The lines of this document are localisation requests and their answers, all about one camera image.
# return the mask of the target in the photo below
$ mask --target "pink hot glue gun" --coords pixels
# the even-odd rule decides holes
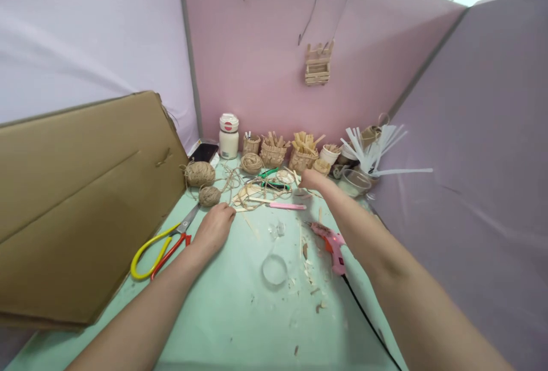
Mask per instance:
[[[343,236],[336,233],[332,229],[324,226],[320,223],[310,223],[305,221],[315,234],[318,234],[325,241],[325,249],[331,253],[333,257],[333,271],[335,274],[343,276],[346,274],[346,267],[344,265],[343,254],[341,253],[341,247],[346,244]]]

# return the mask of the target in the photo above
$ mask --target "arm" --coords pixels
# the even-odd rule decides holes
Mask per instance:
[[[300,187],[323,195],[410,370],[512,370],[382,223],[313,170],[303,172]]]
[[[192,244],[114,317],[67,370],[151,370],[190,287],[223,246],[234,216],[226,203],[213,207]]]

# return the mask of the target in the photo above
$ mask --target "black power cord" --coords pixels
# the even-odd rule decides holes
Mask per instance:
[[[388,356],[390,357],[390,359],[392,360],[392,362],[394,363],[396,368],[399,371],[402,371],[400,366],[398,365],[398,363],[394,359],[394,357],[392,357],[392,354],[390,354],[390,351],[388,351],[388,347],[386,346],[386,344],[384,344],[384,341],[382,340],[380,335],[378,335],[377,330],[375,330],[375,327],[373,326],[373,324],[371,323],[369,317],[367,316],[367,314],[365,313],[363,307],[361,306],[361,304],[358,300],[358,297],[356,297],[356,294],[354,294],[354,290],[352,289],[352,287],[350,285],[350,282],[348,281],[348,278],[346,277],[346,274],[343,274],[341,277],[344,280],[344,282],[346,283],[346,285],[348,286],[348,288],[350,289],[350,292],[352,293],[352,297],[354,297],[354,300],[356,300],[356,304],[358,304],[358,307],[360,308],[361,313],[364,315],[365,319],[367,320],[367,323],[369,324],[369,326],[371,327],[371,329],[373,330],[373,332],[377,336],[377,339],[381,343],[382,347],[384,348],[384,351],[386,351],[386,353],[388,354]]]

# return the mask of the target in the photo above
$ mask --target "person's right hand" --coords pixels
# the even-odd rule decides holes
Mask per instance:
[[[306,169],[301,174],[299,188],[315,189],[319,191],[327,181],[328,179],[316,170]]]
[[[196,231],[192,247],[195,247],[197,252],[204,252],[208,257],[212,257],[227,241],[235,216],[236,210],[227,203],[220,203],[211,208]]]

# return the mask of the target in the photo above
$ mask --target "white thermos bottle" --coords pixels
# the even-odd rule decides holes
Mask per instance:
[[[238,156],[238,118],[232,113],[224,113],[219,119],[219,154],[222,158],[232,160]]]

